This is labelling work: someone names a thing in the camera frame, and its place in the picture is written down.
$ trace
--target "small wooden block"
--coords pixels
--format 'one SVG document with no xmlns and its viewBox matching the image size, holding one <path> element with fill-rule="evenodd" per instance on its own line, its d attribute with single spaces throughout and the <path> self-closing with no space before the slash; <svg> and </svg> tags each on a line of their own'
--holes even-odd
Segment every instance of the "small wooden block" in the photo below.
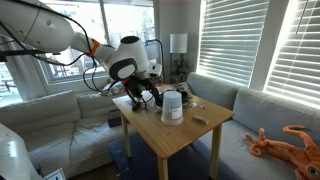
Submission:
<svg viewBox="0 0 320 180">
<path fill-rule="evenodd" d="M 209 123 L 208 120 L 204 119 L 203 117 L 201 117 L 199 115 L 193 115 L 192 119 L 195 120 L 195 121 L 198 121 L 198 122 L 200 122 L 202 124 L 208 124 Z"/>
</svg>

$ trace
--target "gray couch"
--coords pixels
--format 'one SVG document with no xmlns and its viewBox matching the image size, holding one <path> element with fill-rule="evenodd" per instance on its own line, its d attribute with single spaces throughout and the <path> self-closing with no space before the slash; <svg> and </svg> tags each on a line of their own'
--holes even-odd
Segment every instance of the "gray couch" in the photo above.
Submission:
<svg viewBox="0 0 320 180">
<path fill-rule="evenodd" d="M 222 126 L 218 179 L 296 179 L 294 165 L 269 155 L 259 158 L 250 154 L 245 133 L 257 139 L 259 128 L 265 129 L 269 139 L 303 148 L 300 138 L 282 132 L 286 125 L 303 125 L 305 132 L 320 145 L 320 111 L 317 109 L 195 73 L 189 74 L 187 83 L 193 94 L 235 112 L 233 119 Z M 211 137 L 209 132 L 193 143 L 208 161 Z"/>
<path fill-rule="evenodd" d="M 121 126 L 107 123 L 109 111 L 117 108 L 114 97 L 54 94 L 0 108 L 0 123 L 22 137 L 44 175 L 63 168 L 69 178 L 112 162 L 107 145 L 123 137 Z"/>
</svg>

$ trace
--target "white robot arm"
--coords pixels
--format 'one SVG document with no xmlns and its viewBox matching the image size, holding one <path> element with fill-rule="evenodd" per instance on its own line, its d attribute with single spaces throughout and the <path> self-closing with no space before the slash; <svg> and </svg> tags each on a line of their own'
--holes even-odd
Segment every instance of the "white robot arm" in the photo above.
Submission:
<svg viewBox="0 0 320 180">
<path fill-rule="evenodd" d="M 11 37 L 44 52 L 72 49 L 94 57 L 111 78 L 124 80 L 132 75 L 140 80 L 159 77 L 161 65 L 150 63 L 141 40 L 125 37 L 117 51 L 101 45 L 85 34 L 74 32 L 69 22 L 38 0 L 1 0 L 0 35 Z"/>
</svg>

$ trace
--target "stuffed toy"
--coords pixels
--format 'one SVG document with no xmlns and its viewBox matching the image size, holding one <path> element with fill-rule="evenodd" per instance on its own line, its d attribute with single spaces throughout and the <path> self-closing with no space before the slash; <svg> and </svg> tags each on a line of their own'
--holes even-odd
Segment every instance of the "stuffed toy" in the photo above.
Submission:
<svg viewBox="0 0 320 180">
<path fill-rule="evenodd" d="M 289 143 L 267 139 L 263 128 L 259 129 L 259 140 L 257 141 L 253 140 L 248 133 L 245 136 L 252 143 L 250 146 L 251 154 L 261 157 L 265 152 L 294 164 L 297 166 L 295 173 L 299 180 L 320 179 L 320 149 L 308 134 L 295 130 L 303 128 L 304 126 L 290 125 L 284 127 L 283 131 L 299 136 L 304 142 L 304 150 Z"/>
</svg>

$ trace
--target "window blinds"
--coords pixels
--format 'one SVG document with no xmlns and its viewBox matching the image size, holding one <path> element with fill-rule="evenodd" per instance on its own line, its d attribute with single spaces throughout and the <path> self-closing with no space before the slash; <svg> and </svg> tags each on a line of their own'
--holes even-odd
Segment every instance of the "window blinds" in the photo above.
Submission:
<svg viewBox="0 0 320 180">
<path fill-rule="evenodd" d="M 208 0 L 197 73 L 249 85 L 268 0 Z"/>
<path fill-rule="evenodd" d="M 320 107 L 320 1 L 294 2 L 265 91 Z"/>
</svg>

